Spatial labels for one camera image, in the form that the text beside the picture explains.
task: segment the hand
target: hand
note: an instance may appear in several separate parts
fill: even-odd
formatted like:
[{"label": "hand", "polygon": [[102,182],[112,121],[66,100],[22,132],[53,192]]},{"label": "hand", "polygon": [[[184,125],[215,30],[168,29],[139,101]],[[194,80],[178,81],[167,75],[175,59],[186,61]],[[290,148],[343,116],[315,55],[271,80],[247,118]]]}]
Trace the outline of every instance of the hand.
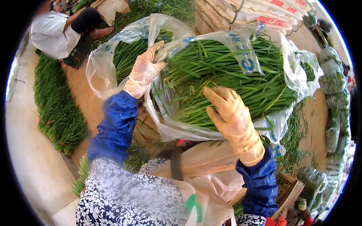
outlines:
[{"label": "hand", "polygon": [[245,166],[254,166],[264,156],[264,146],[255,131],[249,109],[235,90],[219,87],[204,88],[204,95],[216,107],[206,111],[219,132],[230,142],[234,153]]},{"label": "hand", "polygon": [[167,65],[166,62],[152,63],[155,52],[163,46],[160,41],[153,44],[146,52],[139,55],[131,71],[129,79],[123,88],[132,97],[139,99],[158,73]]}]

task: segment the green vegetables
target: green vegetables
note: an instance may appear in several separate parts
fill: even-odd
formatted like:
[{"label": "green vegetables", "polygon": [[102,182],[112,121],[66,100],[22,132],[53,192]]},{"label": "green vegetables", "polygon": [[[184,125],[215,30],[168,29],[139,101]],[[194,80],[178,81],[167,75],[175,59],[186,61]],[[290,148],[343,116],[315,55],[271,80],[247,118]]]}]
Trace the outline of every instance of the green vegetables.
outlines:
[{"label": "green vegetables", "polygon": [[[234,57],[236,53],[214,40],[192,42],[174,55],[161,73],[162,85],[155,92],[166,113],[178,122],[216,131],[205,111],[213,105],[202,94],[202,89],[219,85],[232,88],[241,96],[252,120],[292,106],[296,92],[285,84],[280,49],[261,37],[251,44],[265,76],[243,74]],[[166,89],[176,94],[169,101],[163,97]],[[180,105],[176,115],[171,115],[169,110],[173,102]]]},{"label": "green vegetables", "polygon": [[301,199],[298,203],[298,208],[305,207],[307,205],[306,199]]},{"label": "green vegetables", "polygon": [[305,198],[307,206],[311,207],[316,200],[318,193],[325,190],[328,179],[325,173],[322,173],[312,167],[304,167],[297,175],[298,180],[301,180],[305,187],[300,196]]},{"label": "green vegetables", "polygon": [[347,79],[340,73],[319,77],[319,84],[325,94],[340,93],[347,84]]},{"label": "green vegetables", "polygon": [[81,8],[83,8],[85,6],[85,4],[87,3],[87,0],[80,0],[78,2],[78,4],[72,9],[73,13],[78,12],[79,10],[81,10]]},{"label": "green vegetables", "polygon": [[57,151],[70,155],[89,131],[58,60],[39,57],[33,88],[39,130],[55,144]]},{"label": "green vegetables", "polygon": [[113,23],[114,31],[108,36],[95,41],[93,48],[97,48],[99,44],[108,42],[115,34],[120,32],[128,24],[135,22],[143,17],[149,16],[151,13],[162,13],[192,25],[195,20],[195,2],[193,0],[133,0],[128,5],[131,12],[122,14],[117,13]]},{"label": "green vegetables", "polygon": [[349,109],[338,109],[339,120],[341,124],[341,135],[350,136]]},{"label": "green vegetables", "polygon": [[300,65],[301,65],[301,67],[304,69],[304,71],[305,71],[306,74],[307,74],[307,82],[314,81],[314,79],[316,78],[316,76],[314,75],[314,70],[313,70],[313,68],[310,66],[310,64],[309,64],[309,63],[301,62]]},{"label": "green vegetables", "polygon": [[241,205],[241,200],[239,202],[235,203],[232,207],[234,208],[235,217],[244,214],[244,209]]},{"label": "green vegetables", "polygon": [[138,173],[144,164],[145,161],[136,155],[128,155],[128,159],[123,161],[124,169],[131,173]]},{"label": "green vegetables", "polygon": [[[161,30],[155,43],[161,40],[164,40],[165,43],[172,41],[172,32]],[[147,48],[147,39],[143,38],[131,44],[126,42],[118,43],[113,55],[113,64],[115,66],[118,85],[123,79],[130,75],[137,56],[147,51]]]},{"label": "green vegetables", "polygon": [[329,109],[349,109],[349,91],[345,88],[341,93],[328,94],[325,96],[325,101]]},{"label": "green vegetables", "polygon": [[325,144],[327,145],[328,153],[334,153],[340,134],[340,119],[336,109],[330,109],[328,114],[328,124],[325,129]]},{"label": "green vegetables", "polygon": [[70,190],[73,194],[80,197],[80,193],[85,188],[85,180],[88,177],[89,167],[91,163],[89,162],[88,158],[86,156],[82,156],[82,158],[79,160],[79,178],[73,182],[72,189]]},{"label": "green vegetables", "polygon": [[[288,131],[280,141],[280,144],[285,147],[286,153],[281,157],[275,158],[277,163],[276,175],[281,173],[293,175],[293,171],[296,167],[300,167],[306,155],[306,152],[299,148],[299,143],[307,136],[308,131],[307,122],[300,116],[303,112],[304,104],[305,101],[298,103],[287,121]],[[304,126],[300,123],[301,119],[304,120]]]}]

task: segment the dirt floor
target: dirt floor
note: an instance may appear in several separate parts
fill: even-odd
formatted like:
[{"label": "dirt floor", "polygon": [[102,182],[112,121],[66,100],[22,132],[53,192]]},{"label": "dirt floor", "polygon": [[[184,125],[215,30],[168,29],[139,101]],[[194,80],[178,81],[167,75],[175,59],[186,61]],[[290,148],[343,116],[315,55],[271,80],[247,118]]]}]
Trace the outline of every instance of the dirt floor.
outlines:
[{"label": "dirt floor", "polygon": [[[304,25],[299,28],[296,33],[292,33],[287,37],[287,39],[292,40],[300,50],[307,50],[316,54],[316,56],[318,56],[318,52],[321,51],[317,41]],[[94,95],[87,82],[85,77],[86,64],[87,59],[78,70],[69,67],[67,71],[69,85],[72,88],[76,103],[79,104],[83,110],[89,129],[91,130],[90,136],[83,140],[72,154],[73,161],[78,167],[79,159],[87,152],[90,137],[93,137],[98,133],[97,125],[103,119],[103,101]],[[308,151],[308,154],[306,154],[302,166],[309,166],[312,160],[314,160],[319,163],[319,169],[325,171],[327,149],[325,146],[324,131],[328,121],[328,109],[321,89],[318,89],[315,92],[314,97],[316,100],[314,101],[309,98],[303,109],[304,118],[308,123],[308,136],[300,143],[300,148]],[[154,157],[160,150],[174,145],[161,143],[160,136],[156,132],[157,128],[145,108],[141,106],[138,111],[139,121],[134,130],[134,139],[138,140],[138,144],[135,141],[132,143],[135,150],[147,150],[146,153],[148,153],[148,156]]]}]

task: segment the wooden crate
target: wooden crate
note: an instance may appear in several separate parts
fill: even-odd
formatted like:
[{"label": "wooden crate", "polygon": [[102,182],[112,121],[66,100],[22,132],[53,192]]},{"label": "wooden crate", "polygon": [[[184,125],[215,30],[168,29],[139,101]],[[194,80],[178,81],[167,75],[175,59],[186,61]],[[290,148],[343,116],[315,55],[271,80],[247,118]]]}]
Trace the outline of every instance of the wooden crate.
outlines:
[{"label": "wooden crate", "polygon": [[292,177],[290,174],[281,174],[277,179],[278,196],[276,203],[279,209],[271,217],[272,219],[278,219],[281,211],[287,207],[288,209],[294,204],[299,197],[300,193],[304,189],[304,184]]}]

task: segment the black pants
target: black pants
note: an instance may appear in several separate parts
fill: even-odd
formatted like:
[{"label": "black pants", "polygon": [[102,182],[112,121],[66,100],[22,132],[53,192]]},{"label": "black pants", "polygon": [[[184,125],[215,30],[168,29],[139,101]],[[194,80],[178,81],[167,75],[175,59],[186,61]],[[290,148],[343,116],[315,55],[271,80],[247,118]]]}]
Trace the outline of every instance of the black pants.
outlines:
[{"label": "black pants", "polygon": [[103,20],[97,10],[92,7],[84,9],[77,18],[71,23],[71,28],[77,32],[89,33],[94,31]]}]

